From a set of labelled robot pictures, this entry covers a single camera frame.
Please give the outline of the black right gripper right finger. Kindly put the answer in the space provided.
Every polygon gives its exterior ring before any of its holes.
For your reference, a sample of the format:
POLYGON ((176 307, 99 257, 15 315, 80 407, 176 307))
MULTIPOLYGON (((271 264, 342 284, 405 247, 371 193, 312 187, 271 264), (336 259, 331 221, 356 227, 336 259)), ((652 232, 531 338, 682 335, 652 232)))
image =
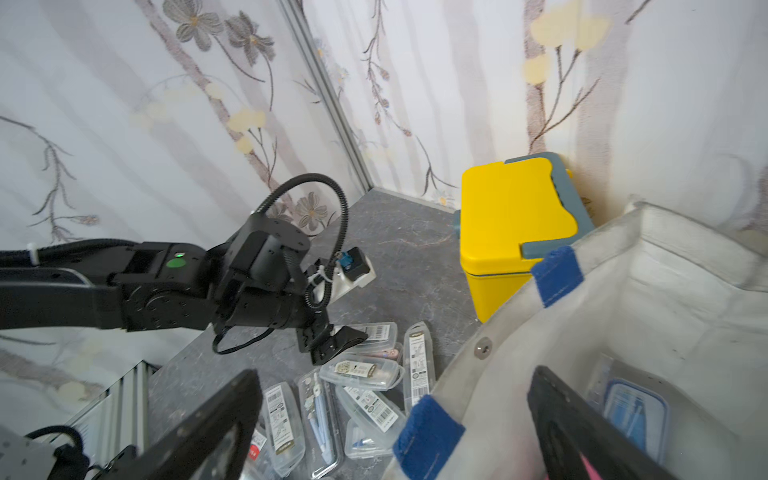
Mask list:
POLYGON ((586 457, 602 479, 671 479, 551 369, 534 369, 527 402, 549 479, 588 479, 586 457))

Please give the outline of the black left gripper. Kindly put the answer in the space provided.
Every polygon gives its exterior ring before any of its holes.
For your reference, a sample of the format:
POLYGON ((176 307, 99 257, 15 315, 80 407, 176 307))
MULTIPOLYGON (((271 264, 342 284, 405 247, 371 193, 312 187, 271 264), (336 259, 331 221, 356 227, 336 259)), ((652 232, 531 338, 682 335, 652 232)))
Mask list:
POLYGON ((293 329, 299 351, 310 353, 313 365, 324 365, 368 339, 349 326, 332 330, 328 270, 301 268, 310 246, 309 237, 289 222, 259 212, 249 216, 227 244, 213 284, 216 354, 232 354, 276 330, 293 329))

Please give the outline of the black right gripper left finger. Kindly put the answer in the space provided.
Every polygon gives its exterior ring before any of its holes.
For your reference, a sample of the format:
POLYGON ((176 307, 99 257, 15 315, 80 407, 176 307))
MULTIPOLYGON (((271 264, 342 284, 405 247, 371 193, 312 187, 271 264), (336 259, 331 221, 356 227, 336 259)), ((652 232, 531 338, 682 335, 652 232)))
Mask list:
POLYGON ((261 411, 256 370, 226 383, 157 444, 124 452, 97 479, 238 479, 261 411))

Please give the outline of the clear case label top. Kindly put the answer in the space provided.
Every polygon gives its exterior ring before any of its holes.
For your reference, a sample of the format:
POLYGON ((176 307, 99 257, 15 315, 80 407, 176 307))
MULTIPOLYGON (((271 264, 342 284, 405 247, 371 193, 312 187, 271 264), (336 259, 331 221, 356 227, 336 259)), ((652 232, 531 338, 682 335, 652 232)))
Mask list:
POLYGON ((362 343, 347 352, 398 361, 402 347, 397 343, 398 326, 395 322, 378 322, 351 325, 351 328, 367 335, 362 343))

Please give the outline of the pink plastic case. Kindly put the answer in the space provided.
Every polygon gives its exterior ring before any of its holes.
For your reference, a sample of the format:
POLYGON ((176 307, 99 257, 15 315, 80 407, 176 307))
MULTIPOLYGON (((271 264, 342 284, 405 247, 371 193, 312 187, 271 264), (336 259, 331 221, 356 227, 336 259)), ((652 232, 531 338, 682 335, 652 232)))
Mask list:
POLYGON ((587 477, 589 480, 602 480, 599 473, 595 470, 595 468, 592 466, 592 464, 589 462, 589 460, 586 457, 581 456, 581 461, 583 463, 584 469, 587 473, 587 477))

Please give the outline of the clear case blue label compass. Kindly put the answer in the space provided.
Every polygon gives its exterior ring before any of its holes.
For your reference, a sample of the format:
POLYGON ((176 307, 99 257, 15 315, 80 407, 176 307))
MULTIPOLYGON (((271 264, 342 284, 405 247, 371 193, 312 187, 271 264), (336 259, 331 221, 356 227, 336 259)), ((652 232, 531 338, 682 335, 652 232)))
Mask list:
POLYGON ((670 407, 654 391, 625 379, 607 384, 601 413, 633 446, 661 464, 668 437, 670 407))

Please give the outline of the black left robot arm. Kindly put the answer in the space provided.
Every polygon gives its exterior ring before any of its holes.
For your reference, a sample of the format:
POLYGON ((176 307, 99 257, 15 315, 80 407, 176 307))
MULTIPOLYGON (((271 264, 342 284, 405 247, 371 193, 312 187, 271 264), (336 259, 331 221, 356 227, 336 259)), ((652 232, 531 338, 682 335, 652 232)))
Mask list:
POLYGON ((328 271, 301 266, 311 246, 294 225, 251 215, 212 249, 188 243, 91 239, 1 255, 5 330, 88 327, 127 332, 212 329, 215 353, 236 327, 258 338, 292 329, 314 365, 363 343, 327 313, 328 271))

